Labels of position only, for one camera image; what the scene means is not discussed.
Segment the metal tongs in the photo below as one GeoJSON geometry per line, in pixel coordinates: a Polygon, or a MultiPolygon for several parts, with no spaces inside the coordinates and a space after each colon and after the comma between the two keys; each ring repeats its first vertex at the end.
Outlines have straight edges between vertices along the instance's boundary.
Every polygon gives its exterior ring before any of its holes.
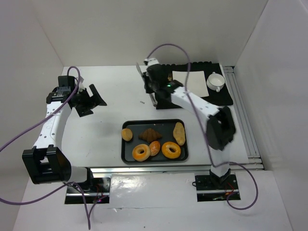
{"type": "Polygon", "coordinates": [[[137,71],[138,73],[140,74],[142,80],[144,81],[144,89],[146,91],[146,93],[148,94],[148,96],[150,97],[151,101],[152,101],[152,104],[154,107],[157,107],[157,101],[154,97],[154,92],[151,91],[150,87],[148,86],[148,83],[149,83],[149,78],[148,76],[146,75],[146,72],[143,72],[139,66],[138,63],[136,63],[136,68],[137,68],[137,71]]]}

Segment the small orange round bun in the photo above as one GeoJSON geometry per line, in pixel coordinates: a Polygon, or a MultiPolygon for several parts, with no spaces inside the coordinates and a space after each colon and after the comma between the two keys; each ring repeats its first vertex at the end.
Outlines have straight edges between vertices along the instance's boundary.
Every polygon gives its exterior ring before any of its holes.
{"type": "Polygon", "coordinates": [[[159,153],[161,145],[159,141],[153,141],[150,143],[149,147],[150,147],[150,156],[155,156],[159,153]]]}

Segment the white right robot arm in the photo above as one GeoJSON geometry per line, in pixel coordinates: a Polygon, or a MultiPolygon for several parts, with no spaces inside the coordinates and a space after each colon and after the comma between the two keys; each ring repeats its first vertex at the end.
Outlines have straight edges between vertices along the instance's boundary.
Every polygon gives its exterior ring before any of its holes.
{"type": "Polygon", "coordinates": [[[145,59],[146,71],[140,75],[146,93],[168,101],[196,115],[211,162],[210,179],[215,185],[223,184],[230,175],[230,152],[227,146],[236,133],[229,107],[218,107],[188,91],[187,83],[168,80],[166,69],[155,58],[145,59]]]}

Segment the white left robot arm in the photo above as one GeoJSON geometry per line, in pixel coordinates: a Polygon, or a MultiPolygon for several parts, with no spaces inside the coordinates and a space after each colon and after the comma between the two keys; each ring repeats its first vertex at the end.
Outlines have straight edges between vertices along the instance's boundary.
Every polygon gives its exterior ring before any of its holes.
{"type": "Polygon", "coordinates": [[[62,139],[66,122],[75,108],[80,117],[91,115],[92,109],[99,105],[95,95],[89,96],[86,89],[73,95],[69,87],[57,87],[47,96],[47,121],[33,147],[24,150],[22,160],[34,184],[52,182],[87,183],[90,170],[75,167],[62,151],[62,139]]]}

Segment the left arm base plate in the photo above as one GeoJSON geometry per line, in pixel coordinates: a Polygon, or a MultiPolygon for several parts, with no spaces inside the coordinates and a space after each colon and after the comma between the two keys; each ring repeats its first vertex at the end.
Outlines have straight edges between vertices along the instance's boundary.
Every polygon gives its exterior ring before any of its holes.
{"type": "MultiPolygon", "coordinates": [[[[80,184],[87,204],[108,204],[110,201],[111,176],[93,178],[90,185],[80,184]]],[[[76,185],[70,185],[66,189],[66,205],[83,204],[81,190],[76,185]]]]}

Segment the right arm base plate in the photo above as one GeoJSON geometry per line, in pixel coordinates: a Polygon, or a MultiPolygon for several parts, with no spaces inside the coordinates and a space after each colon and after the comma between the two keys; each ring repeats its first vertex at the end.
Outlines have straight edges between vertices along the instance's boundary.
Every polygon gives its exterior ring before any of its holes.
{"type": "Polygon", "coordinates": [[[240,192],[235,174],[231,174],[221,185],[215,185],[209,175],[196,175],[192,186],[196,188],[198,202],[240,200],[240,192]]]}

